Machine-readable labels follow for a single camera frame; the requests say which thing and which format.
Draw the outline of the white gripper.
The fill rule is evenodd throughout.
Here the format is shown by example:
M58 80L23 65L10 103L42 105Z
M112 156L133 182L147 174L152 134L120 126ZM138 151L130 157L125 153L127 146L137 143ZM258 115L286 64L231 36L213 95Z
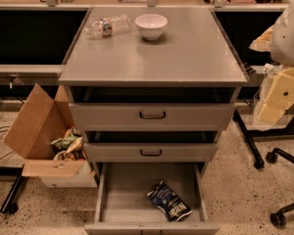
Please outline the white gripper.
M294 68L287 68L263 81L253 124L275 125L294 104Z

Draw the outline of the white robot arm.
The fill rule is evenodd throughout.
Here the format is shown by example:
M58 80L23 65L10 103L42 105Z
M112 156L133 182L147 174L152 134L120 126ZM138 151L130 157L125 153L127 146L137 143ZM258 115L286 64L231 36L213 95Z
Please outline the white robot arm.
M271 71L263 80L254 109L253 125L268 130L294 104L294 0L250 49L270 52L271 59L281 65L277 73Z

